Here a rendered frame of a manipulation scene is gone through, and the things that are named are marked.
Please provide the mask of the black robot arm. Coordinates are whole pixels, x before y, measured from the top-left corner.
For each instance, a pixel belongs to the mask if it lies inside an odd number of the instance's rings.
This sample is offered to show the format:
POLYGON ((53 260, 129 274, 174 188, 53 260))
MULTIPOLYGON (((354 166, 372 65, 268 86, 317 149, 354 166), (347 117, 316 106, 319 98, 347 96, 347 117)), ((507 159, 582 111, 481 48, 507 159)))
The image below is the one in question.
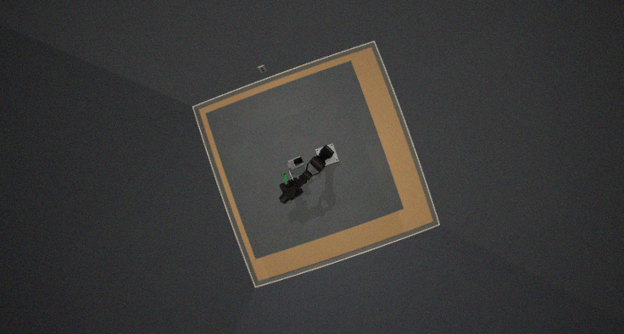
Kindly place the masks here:
POLYGON ((306 167, 306 171, 302 174, 302 176, 294 183, 291 184, 290 186, 288 186, 282 193, 282 195, 279 197, 280 202, 286 204, 288 202, 288 200, 290 199, 291 201, 293 199, 295 199, 297 196, 299 196, 303 190, 300 188, 307 180, 309 180, 313 175, 318 175, 324 168, 326 165, 326 160, 330 159, 332 157, 332 155, 334 154, 334 152, 327 146, 325 145, 320 153, 316 156, 314 156, 308 163, 307 163, 307 167, 306 167), (309 166, 309 163, 311 165, 313 165, 319 172, 316 174, 311 174, 307 169, 309 166))

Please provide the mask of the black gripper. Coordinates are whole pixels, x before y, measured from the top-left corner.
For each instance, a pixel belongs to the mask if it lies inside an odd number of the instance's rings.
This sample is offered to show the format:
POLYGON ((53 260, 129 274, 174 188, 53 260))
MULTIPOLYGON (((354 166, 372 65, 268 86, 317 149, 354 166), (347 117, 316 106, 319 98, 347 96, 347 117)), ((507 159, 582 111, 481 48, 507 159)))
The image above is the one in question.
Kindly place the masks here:
MULTIPOLYGON (((298 178, 300 178, 301 176, 302 175, 300 175, 298 178)), ((290 186, 291 184, 294 184, 298 180, 298 178, 295 177, 295 178, 287 181, 286 185, 285 185, 285 183, 280 184, 281 191, 283 192, 288 186, 290 186)))

